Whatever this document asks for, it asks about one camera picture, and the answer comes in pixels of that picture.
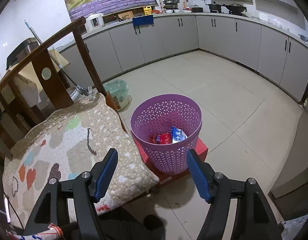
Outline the blue medicine box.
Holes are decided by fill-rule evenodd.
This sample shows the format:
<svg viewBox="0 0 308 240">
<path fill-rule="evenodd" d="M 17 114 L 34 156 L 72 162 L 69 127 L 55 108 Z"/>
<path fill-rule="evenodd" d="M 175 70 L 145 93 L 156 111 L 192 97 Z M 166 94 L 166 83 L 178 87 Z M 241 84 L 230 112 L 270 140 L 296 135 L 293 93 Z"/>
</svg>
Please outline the blue medicine box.
<svg viewBox="0 0 308 240">
<path fill-rule="evenodd" d="M 183 130 L 172 126 L 171 128 L 171 143 L 177 143 L 177 142 L 181 142 L 183 140 L 187 139 L 187 135 L 184 133 Z"/>
</svg>

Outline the long red cigarette box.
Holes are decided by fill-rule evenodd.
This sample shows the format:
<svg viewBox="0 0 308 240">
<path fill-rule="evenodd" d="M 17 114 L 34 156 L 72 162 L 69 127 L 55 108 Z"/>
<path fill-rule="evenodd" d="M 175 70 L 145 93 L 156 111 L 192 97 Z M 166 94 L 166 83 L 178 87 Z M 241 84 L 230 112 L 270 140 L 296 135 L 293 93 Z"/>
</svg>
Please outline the long red cigarette box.
<svg viewBox="0 0 308 240">
<path fill-rule="evenodd" d="M 160 134 L 156 138 L 156 142 L 160 145 L 166 145 L 172 143 L 171 133 Z"/>
</svg>

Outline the red plastic wrapper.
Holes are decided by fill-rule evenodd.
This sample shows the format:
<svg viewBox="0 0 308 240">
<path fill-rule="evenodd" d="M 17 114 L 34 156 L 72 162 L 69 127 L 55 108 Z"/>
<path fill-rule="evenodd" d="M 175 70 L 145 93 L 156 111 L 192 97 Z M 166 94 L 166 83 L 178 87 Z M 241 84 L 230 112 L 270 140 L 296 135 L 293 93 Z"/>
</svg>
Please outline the red plastic wrapper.
<svg viewBox="0 0 308 240">
<path fill-rule="evenodd" d="M 154 135 L 150 135 L 149 143 L 156 144 L 157 143 L 157 137 Z"/>
</svg>

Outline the grey kitchen cabinets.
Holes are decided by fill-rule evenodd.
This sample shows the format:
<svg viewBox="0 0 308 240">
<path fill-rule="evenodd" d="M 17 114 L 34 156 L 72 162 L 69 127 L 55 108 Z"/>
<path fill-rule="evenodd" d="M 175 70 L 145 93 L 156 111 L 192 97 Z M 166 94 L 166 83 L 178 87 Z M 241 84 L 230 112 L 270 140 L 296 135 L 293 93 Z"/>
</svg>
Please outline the grey kitchen cabinets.
<svg viewBox="0 0 308 240">
<path fill-rule="evenodd" d="M 83 37 L 102 80 L 168 57 L 202 50 L 251 68 L 296 101 L 308 84 L 308 45 L 272 25 L 225 14 L 170 14 L 152 25 L 123 21 Z"/>
</svg>

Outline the red box under basket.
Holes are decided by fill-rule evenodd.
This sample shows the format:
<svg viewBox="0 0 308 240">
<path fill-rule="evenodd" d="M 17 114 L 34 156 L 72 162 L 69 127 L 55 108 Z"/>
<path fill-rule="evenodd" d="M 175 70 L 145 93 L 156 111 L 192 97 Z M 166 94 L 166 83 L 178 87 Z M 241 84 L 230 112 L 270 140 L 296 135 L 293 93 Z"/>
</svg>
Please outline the red box under basket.
<svg viewBox="0 0 308 240">
<path fill-rule="evenodd" d="M 159 178 L 159 186 L 164 186 L 189 173 L 187 167 L 187 150 L 194 149 L 205 161 L 208 148 L 198 137 L 185 139 L 175 144 L 151 144 L 132 135 L 145 165 Z"/>
</svg>

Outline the quilted heart pattern mat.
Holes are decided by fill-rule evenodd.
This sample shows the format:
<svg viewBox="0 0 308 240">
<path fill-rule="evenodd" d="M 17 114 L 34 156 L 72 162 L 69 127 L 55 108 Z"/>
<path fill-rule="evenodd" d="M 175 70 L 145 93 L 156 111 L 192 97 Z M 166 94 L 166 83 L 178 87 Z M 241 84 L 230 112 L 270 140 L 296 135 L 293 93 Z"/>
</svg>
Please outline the quilted heart pattern mat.
<svg viewBox="0 0 308 240">
<path fill-rule="evenodd" d="M 4 192 L 14 208 L 11 224 L 27 223 L 49 179 L 74 179 L 102 161 L 111 148 L 118 152 L 118 164 L 105 196 L 95 205 L 98 214 L 122 206 L 159 182 L 123 130 L 119 115 L 95 93 L 93 100 L 82 98 L 32 128 L 4 162 Z"/>
</svg>

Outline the purple plastic waste basket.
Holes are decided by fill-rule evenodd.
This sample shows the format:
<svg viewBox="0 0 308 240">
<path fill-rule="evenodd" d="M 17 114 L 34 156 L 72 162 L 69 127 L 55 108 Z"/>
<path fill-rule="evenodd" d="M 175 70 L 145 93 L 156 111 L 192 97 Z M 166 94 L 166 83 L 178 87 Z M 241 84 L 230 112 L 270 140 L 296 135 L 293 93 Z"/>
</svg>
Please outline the purple plastic waste basket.
<svg viewBox="0 0 308 240">
<path fill-rule="evenodd" d="M 187 139 L 199 136 L 202 111 L 191 98 L 179 94 L 162 94 L 141 103 L 130 119 L 131 133 L 149 142 L 150 135 L 171 133 L 172 126 L 184 131 Z"/>
</svg>

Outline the wooden chair backrest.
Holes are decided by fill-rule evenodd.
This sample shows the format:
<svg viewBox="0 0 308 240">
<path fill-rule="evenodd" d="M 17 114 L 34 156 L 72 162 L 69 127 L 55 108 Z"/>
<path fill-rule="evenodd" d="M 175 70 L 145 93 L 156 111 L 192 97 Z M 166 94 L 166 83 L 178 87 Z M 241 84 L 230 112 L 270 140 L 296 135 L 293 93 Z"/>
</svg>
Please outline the wooden chair backrest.
<svg viewBox="0 0 308 240">
<path fill-rule="evenodd" d="M 26 100 L 22 96 L 21 92 L 17 88 L 14 77 L 23 70 L 28 64 L 32 64 L 36 77 L 38 78 L 40 84 L 43 87 L 47 97 L 56 109 L 67 108 L 71 106 L 74 101 L 68 94 L 63 82 L 61 81 L 59 75 L 57 74 L 56 68 L 52 62 L 51 55 L 48 48 L 65 37 L 69 33 L 73 33 L 74 40 L 78 47 L 79 54 L 83 60 L 83 63 L 96 87 L 97 91 L 100 92 L 106 100 L 106 104 L 112 109 L 116 110 L 115 103 L 108 91 L 105 90 L 100 77 L 98 76 L 97 70 L 92 62 L 89 55 L 87 47 L 82 39 L 81 27 L 86 23 L 84 17 L 78 18 L 71 24 L 67 25 L 51 38 L 43 42 L 37 48 L 34 49 L 29 55 L 27 55 L 20 63 L 18 63 L 12 70 L 9 70 L 0 81 L 0 103 L 3 106 L 3 112 L 6 113 L 14 125 L 26 135 L 29 131 L 22 122 L 17 118 L 16 111 L 11 109 L 6 99 L 4 98 L 2 91 L 5 86 L 9 86 L 12 94 L 14 95 L 16 101 L 18 102 L 19 108 L 24 111 L 27 116 L 35 124 L 40 124 L 44 121 L 38 111 L 33 111 L 33 109 L 27 104 Z"/>
</svg>

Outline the smartphone with lit screen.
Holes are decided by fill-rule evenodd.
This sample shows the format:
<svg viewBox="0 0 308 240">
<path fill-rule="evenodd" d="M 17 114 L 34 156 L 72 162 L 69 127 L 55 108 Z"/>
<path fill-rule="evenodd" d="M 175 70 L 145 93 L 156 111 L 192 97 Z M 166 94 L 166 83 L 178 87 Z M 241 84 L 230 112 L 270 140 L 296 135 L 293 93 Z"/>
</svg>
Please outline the smartphone with lit screen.
<svg viewBox="0 0 308 240">
<path fill-rule="evenodd" d="M 5 208 L 5 213 L 6 213 L 6 220 L 8 223 L 11 223 L 9 200 L 6 197 L 4 197 L 4 208 Z"/>
</svg>

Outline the blue cloth on cabinet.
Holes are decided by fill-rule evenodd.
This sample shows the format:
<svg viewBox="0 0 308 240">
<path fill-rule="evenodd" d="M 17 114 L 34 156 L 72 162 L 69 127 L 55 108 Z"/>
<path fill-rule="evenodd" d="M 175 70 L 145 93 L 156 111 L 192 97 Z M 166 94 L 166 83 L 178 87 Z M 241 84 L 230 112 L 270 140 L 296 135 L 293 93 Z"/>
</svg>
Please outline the blue cloth on cabinet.
<svg viewBox="0 0 308 240">
<path fill-rule="evenodd" d="M 134 26 L 140 27 L 142 25 L 152 25 L 153 24 L 153 15 L 144 15 L 134 17 L 132 19 L 132 23 Z"/>
</svg>

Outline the black wok on stove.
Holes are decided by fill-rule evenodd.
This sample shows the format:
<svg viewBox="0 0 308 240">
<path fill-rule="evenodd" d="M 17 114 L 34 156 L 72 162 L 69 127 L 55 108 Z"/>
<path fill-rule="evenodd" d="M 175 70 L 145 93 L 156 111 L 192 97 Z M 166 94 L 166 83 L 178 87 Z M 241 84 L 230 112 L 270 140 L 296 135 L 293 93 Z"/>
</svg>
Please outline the black wok on stove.
<svg viewBox="0 0 308 240">
<path fill-rule="evenodd" d="M 226 9 L 228 9 L 229 13 L 232 15 L 241 15 L 244 12 L 247 11 L 247 8 L 244 7 L 243 5 L 232 3 L 229 5 L 224 4 L 223 5 Z"/>
</svg>

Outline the yellow container on counter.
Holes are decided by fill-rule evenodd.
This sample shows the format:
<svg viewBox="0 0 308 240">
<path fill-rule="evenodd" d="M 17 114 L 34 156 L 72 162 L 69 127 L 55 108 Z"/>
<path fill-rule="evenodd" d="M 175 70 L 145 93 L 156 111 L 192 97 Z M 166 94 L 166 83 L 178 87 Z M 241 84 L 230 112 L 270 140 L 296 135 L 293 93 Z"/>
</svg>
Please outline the yellow container on counter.
<svg viewBox="0 0 308 240">
<path fill-rule="evenodd" d="M 151 15 L 152 14 L 152 7 L 151 6 L 144 6 L 143 7 L 144 15 Z"/>
</svg>

